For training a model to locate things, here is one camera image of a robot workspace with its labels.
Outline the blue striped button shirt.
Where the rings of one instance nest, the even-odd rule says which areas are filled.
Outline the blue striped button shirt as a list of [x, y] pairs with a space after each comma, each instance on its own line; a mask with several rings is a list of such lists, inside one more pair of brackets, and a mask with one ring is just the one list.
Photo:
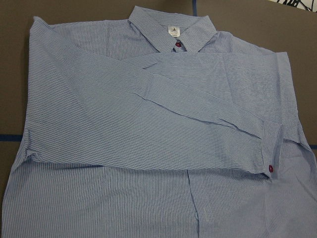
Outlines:
[[4, 238], [316, 235], [317, 162], [286, 52], [138, 6], [34, 17]]

